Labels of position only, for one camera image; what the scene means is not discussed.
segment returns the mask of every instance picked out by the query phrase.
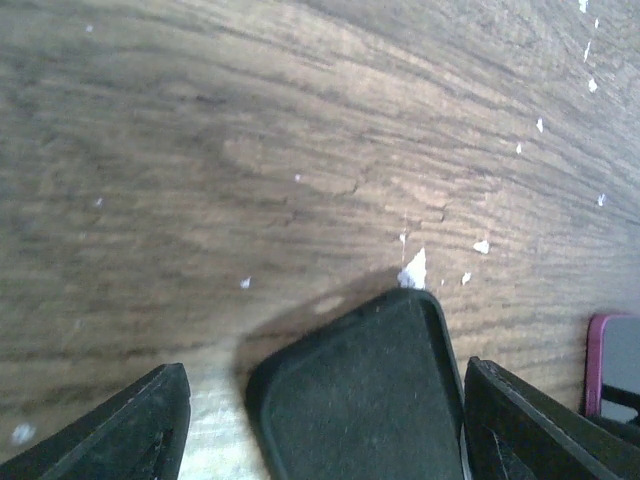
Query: wooden surface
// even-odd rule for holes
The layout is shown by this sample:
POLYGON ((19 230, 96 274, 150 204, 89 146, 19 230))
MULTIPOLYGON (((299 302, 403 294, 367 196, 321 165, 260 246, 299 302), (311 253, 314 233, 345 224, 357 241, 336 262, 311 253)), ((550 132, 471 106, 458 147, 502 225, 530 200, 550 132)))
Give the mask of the wooden surface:
POLYGON ((392 286, 405 229, 461 372, 490 358, 576 408, 587 318, 640 310, 639 22, 614 0, 0 2, 0 460, 183 362, 181 478, 265 478, 248 370, 392 286))

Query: black object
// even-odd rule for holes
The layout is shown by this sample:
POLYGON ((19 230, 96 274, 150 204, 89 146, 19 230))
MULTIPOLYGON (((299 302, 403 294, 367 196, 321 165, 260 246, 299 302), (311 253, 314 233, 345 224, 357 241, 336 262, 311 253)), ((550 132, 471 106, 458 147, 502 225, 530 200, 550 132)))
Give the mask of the black object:
POLYGON ((189 427, 182 364, 162 365, 0 465, 2 480, 175 480, 189 427))
POLYGON ((640 426, 640 395, 613 385, 602 385, 602 400, 625 406, 635 411, 635 416, 626 423, 640 426))
POLYGON ((495 363, 464 408, 458 378, 438 302, 393 290, 266 359, 246 405, 275 479, 462 479, 465 450, 476 480, 640 478, 640 449, 495 363))

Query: white debris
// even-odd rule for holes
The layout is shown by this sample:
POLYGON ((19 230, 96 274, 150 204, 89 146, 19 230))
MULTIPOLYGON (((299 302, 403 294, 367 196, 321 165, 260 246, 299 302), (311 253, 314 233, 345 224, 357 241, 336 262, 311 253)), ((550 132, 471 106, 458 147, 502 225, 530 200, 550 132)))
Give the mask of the white debris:
POLYGON ((491 250, 491 245, 486 240, 482 240, 481 242, 476 242, 473 244, 473 249, 476 252, 482 253, 483 255, 487 255, 489 250, 491 250))
POLYGON ((36 427, 29 423, 21 423, 11 434, 11 444, 18 446, 30 442, 36 434, 36 427))
POLYGON ((587 42, 587 48, 584 49, 584 63, 587 62, 587 58, 589 57, 589 50, 591 50, 591 40, 587 42))
POLYGON ((402 288, 424 290, 427 281, 427 256, 424 247, 413 257, 398 274, 398 283, 402 288))

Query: smartphone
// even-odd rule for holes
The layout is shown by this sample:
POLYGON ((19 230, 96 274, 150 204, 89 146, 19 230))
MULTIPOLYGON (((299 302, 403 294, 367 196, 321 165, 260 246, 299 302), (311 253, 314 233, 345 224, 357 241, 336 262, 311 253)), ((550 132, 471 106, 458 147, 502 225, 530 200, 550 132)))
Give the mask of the smartphone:
POLYGON ((638 423, 640 315, 596 315, 589 323, 585 415, 638 423))

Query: wood grain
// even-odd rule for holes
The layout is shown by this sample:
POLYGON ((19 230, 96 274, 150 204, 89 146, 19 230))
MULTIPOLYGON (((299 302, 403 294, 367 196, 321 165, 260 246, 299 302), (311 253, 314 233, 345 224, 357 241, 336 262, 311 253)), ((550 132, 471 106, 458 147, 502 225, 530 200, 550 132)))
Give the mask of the wood grain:
POLYGON ((31 445, 17 424, 38 441, 183 362, 181 478, 266 478, 247 372, 393 285, 405 229, 461 372, 493 359, 576 408, 589 315, 640 310, 639 21, 613 0, 0 2, 0 461, 31 445))

